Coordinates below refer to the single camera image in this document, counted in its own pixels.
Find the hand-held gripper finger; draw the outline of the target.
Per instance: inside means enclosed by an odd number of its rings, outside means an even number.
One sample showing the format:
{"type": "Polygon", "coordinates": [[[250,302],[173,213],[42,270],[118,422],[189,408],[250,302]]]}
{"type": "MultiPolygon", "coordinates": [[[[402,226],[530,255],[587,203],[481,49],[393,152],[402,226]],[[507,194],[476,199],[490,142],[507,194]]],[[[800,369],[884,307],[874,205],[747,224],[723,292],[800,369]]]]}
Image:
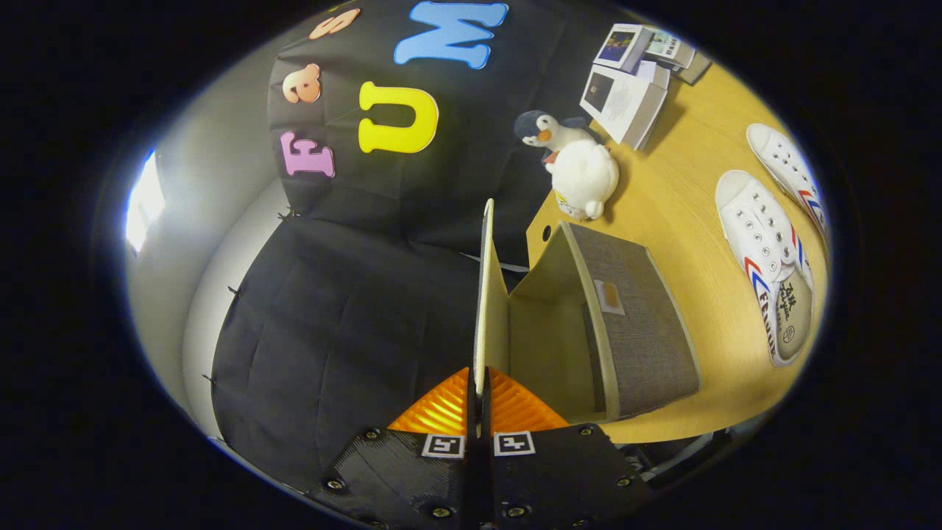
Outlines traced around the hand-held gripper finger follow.
{"type": "Polygon", "coordinates": [[[609,529],[655,498],[596,423],[570,423],[507,373],[484,393],[487,500],[498,529],[609,529]]]}
{"type": "Polygon", "coordinates": [[[387,426],[361,428],[306,496],[366,529],[464,529],[475,513],[473,372],[464,367],[387,426]]]}

